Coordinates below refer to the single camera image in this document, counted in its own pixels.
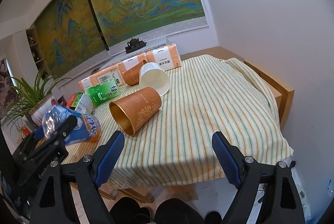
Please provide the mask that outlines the red green labelled plastic cup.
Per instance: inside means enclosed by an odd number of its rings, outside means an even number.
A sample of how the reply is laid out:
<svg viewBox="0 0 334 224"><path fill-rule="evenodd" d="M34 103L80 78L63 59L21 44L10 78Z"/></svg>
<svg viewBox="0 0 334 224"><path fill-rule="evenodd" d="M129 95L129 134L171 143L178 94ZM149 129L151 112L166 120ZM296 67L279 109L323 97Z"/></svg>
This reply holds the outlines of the red green labelled plastic cup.
<svg viewBox="0 0 334 224"><path fill-rule="evenodd" d="M81 114L91 114L93 111L93 102L87 94L77 92L70 97L66 107Z"/></svg>

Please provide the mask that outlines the orange paper cup gold interior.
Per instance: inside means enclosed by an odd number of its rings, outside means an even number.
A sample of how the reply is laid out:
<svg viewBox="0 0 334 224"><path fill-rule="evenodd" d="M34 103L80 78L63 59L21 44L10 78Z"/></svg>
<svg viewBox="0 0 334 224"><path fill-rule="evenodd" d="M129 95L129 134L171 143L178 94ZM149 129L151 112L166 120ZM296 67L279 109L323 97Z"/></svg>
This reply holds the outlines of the orange paper cup gold interior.
<svg viewBox="0 0 334 224"><path fill-rule="evenodd" d="M161 107L161 97L151 87L145 87L117 101L109 103L109 109L116 124L129 136L134 136L138 130Z"/></svg>

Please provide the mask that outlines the orange paper cup behind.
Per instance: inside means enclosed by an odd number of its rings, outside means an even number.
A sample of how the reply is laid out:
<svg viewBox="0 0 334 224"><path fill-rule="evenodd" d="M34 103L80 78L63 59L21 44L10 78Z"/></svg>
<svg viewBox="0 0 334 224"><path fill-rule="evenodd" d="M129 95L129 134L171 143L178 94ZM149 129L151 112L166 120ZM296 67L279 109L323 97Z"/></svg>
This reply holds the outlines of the orange paper cup behind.
<svg viewBox="0 0 334 224"><path fill-rule="evenodd" d="M136 66L132 67L131 69L127 70L123 74L124 81L127 85L137 85L139 83L139 73L140 69L147 63L146 60L138 63Z"/></svg>

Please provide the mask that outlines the white paper cup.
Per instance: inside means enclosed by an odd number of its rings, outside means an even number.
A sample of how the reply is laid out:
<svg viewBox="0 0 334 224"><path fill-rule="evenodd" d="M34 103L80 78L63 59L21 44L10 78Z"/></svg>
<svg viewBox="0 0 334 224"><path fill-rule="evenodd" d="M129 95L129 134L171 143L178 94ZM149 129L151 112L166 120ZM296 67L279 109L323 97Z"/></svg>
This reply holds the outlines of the white paper cup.
<svg viewBox="0 0 334 224"><path fill-rule="evenodd" d="M139 88L151 87L163 96L170 88L170 78L168 74L154 62L145 63L139 71Z"/></svg>

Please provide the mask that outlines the potted green spider plant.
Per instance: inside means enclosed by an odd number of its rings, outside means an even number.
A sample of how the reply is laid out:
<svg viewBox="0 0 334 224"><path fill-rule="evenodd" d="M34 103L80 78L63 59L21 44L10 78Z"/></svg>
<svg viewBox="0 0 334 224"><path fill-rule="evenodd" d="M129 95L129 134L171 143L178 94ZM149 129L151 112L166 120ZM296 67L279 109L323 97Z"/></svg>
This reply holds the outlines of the potted green spider plant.
<svg viewBox="0 0 334 224"><path fill-rule="evenodd" d="M16 85L12 87L18 93L19 99L5 108L4 123L16 122L25 115L31 115L32 110L42 103L47 96L52 94L52 89L58 83L71 80L69 77L54 79L51 72L47 73L45 78L43 78L43 72L44 68L38 70L33 85L29 85L24 78L11 77L11 79L16 81Z"/></svg>

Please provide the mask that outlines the orange tissue pack leftmost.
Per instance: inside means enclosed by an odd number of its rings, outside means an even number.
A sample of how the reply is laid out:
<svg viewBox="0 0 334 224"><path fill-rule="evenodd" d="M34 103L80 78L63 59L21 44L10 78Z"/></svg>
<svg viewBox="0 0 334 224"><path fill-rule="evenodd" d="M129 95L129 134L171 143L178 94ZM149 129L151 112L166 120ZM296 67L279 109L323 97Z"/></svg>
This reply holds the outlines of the orange tissue pack leftmost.
<svg viewBox="0 0 334 224"><path fill-rule="evenodd" d="M81 92L85 92L88 88L95 87L97 85L99 85L99 82L94 75L84 78L78 83L79 90Z"/></svg>

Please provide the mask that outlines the orange tissue pack label side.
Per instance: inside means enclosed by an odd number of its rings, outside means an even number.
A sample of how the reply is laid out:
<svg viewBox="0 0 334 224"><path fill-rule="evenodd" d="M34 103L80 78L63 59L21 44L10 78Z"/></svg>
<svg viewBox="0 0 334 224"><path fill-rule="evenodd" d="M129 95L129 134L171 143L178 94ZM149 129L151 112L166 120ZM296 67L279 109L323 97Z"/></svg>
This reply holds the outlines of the orange tissue pack label side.
<svg viewBox="0 0 334 224"><path fill-rule="evenodd" d="M118 65L109 66L103 70L98 71L92 75L98 84L104 84L108 81L114 80L118 86L125 85L125 81L120 72Z"/></svg>

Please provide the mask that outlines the left landscape painting blind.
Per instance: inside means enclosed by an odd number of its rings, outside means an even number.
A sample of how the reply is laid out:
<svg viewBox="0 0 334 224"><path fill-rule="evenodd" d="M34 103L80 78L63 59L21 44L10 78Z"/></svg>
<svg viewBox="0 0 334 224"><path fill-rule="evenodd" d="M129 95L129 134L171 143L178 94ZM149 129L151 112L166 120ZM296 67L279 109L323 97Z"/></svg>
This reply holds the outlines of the left landscape painting blind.
<svg viewBox="0 0 334 224"><path fill-rule="evenodd" d="M106 50L88 0L52 0L34 26L42 58L56 78Z"/></svg>

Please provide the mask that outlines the black teapot set on tray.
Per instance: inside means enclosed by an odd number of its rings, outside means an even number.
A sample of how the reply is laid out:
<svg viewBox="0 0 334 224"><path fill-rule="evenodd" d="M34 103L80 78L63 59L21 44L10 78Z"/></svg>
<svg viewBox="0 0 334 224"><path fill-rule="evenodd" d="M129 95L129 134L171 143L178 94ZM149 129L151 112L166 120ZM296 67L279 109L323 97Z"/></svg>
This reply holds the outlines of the black teapot set on tray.
<svg viewBox="0 0 334 224"><path fill-rule="evenodd" d="M146 42L143 40L140 40L139 38L132 38L129 42L127 42L127 45L125 47L125 52L127 54L138 51L139 49L146 46Z"/></svg>

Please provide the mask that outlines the orange tissue pack rightmost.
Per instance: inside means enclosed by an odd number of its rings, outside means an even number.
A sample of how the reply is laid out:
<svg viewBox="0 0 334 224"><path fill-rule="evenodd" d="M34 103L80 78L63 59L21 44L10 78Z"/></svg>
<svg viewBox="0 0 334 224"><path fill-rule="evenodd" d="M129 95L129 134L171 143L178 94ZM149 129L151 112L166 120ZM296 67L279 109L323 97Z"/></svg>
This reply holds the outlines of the orange tissue pack rightmost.
<svg viewBox="0 0 334 224"><path fill-rule="evenodd" d="M164 71L173 70L182 66L176 44L166 45L146 52L148 62L157 63Z"/></svg>

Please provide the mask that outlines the wooden wall shelf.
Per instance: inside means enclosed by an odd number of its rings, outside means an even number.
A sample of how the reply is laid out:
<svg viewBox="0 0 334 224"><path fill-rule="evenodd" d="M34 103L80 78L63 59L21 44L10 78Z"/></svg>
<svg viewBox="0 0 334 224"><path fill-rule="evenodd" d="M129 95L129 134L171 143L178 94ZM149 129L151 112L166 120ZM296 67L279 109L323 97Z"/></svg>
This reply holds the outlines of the wooden wall shelf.
<svg viewBox="0 0 334 224"><path fill-rule="evenodd" d="M26 35L30 47L30 51L33 56L34 63L38 71L42 70L42 79L45 79L49 73L49 69L44 61L40 46L38 44L38 37L35 28L26 30Z"/></svg>

